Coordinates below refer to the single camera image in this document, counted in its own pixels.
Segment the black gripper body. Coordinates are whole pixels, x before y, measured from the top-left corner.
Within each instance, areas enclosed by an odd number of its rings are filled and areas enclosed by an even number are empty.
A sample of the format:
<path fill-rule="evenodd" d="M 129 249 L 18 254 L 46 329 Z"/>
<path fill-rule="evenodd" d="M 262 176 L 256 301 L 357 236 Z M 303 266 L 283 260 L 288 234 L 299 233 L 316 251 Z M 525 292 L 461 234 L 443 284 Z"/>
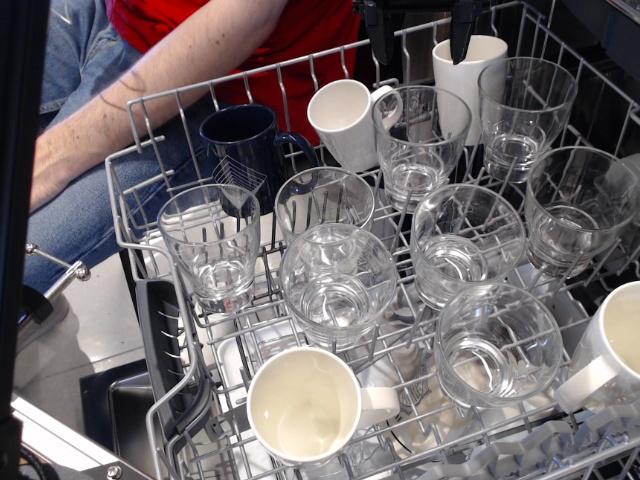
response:
<path fill-rule="evenodd" d="M 359 14 L 373 13 L 380 11 L 383 13 L 409 13 L 409 12 L 454 12 L 461 11 L 463 14 L 482 12 L 495 4 L 489 0 L 371 0 L 353 1 L 354 10 Z"/>

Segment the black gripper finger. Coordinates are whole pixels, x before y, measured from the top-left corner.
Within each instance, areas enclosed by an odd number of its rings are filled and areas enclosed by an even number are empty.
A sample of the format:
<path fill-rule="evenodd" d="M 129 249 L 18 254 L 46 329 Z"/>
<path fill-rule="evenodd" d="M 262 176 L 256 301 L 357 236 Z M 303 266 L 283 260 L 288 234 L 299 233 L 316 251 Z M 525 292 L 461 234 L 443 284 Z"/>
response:
<path fill-rule="evenodd" d="M 384 1 L 364 1 L 363 20 L 376 60 L 388 65 L 393 57 L 394 30 Z"/>
<path fill-rule="evenodd" d="M 454 65 L 461 63 L 466 58 L 473 30 L 474 3 L 454 2 L 451 10 L 449 46 Z"/>

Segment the black robot arm post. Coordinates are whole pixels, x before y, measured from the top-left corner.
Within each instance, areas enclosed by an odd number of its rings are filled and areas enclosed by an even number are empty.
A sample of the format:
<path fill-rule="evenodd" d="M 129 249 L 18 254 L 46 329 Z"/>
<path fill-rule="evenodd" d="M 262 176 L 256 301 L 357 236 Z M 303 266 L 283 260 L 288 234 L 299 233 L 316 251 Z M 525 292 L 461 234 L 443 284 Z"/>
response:
<path fill-rule="evenodd" d="M 25 288 L 43 292 L 61 261 L 94 266 L 116 252 L 108 155 L 136 133 L 166 131 L 162 156 L 122 165 L 138 184 L 162 169 L 190 184 L 206 176 L 184 125 L 214 101 L 274 110 L 312 135 L 315 82 L 350 72 L 335 49 L 399 27 L 391 1 L 5 1 L 1 102 L 16 115 L 1 137 L 1 387 L 13 385 L 13 325 Z"/>

